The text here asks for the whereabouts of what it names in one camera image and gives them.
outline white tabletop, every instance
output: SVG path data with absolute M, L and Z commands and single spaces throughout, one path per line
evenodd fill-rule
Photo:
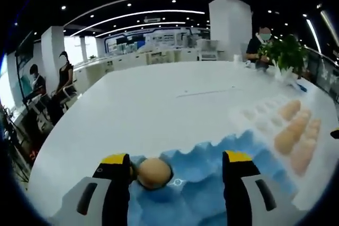
M 334 103 L 313 84 L 299 83 L 307 87 L 307 93 L 223 61 L 108 73 L 67 111 L 45 141 L 30 176 L 29 198 L 43 216 L 52 216 L 60 209 L 63 195 L 84 176 L 92 176 L 102 158 L 122 152 L 156 157 L 171 149 L 188 152 L 203 141 L 218 143 L 236 130 L 228 118 L 234 106 L 278 94 L 300 98 L 314 117 L 322 119 L 319 139 L 323 142 L 316 153 L 327 157 L 321 156 L 316 167 L 334 165 L 339 157 L 338 142 L 329 135 L 338 127 Z M 325 188 L 331 170 L 332 165 L 320 170 L 324 176 L 320 188 Z M 314 186 L 303 189 L 315 192 Z

